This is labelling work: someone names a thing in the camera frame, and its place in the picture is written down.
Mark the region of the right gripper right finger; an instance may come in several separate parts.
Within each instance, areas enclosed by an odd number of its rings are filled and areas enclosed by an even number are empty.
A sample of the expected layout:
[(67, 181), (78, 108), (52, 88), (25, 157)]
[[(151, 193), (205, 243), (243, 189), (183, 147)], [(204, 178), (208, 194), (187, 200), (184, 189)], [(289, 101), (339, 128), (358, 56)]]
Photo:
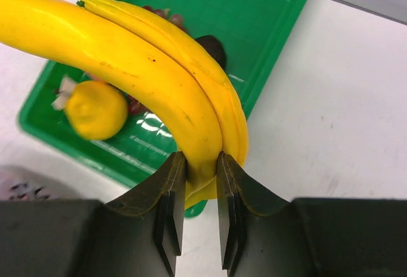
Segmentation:
[(405, 276), (406, 202), (286, 201), (217, 159), (222, 268), (229, 276)]

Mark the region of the yellow banana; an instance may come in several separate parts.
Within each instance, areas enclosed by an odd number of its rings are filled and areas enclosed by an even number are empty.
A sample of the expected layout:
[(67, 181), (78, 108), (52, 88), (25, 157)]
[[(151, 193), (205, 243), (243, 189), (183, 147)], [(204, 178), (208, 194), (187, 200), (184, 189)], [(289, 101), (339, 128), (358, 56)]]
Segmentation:
[(218, 196), (221, 152), (246, 160), (246, 118), (225, 71), (187, 33), (144, 8), (1, 0), (1, 42), (93, 74), (155, 113), (188, 162), (186, 207)]

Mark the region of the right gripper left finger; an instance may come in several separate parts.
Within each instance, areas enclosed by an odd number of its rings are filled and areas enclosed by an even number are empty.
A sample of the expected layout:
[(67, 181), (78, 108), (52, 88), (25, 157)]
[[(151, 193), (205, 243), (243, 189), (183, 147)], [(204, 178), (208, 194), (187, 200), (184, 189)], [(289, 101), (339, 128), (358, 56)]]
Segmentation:
[(1, 201), (2, 276), (173, 276), (181, 254), (186, 159), (172, 153), (126, 193)]

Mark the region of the blue printed plastic bag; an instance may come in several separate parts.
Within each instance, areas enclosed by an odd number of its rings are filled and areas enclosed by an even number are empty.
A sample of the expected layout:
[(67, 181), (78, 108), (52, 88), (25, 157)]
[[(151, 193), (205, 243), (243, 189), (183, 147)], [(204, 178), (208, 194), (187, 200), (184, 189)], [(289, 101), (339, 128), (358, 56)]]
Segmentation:
[(1, 167), (1, 201), (40, 201), (65, 196), (52, 179), (20, 167)]

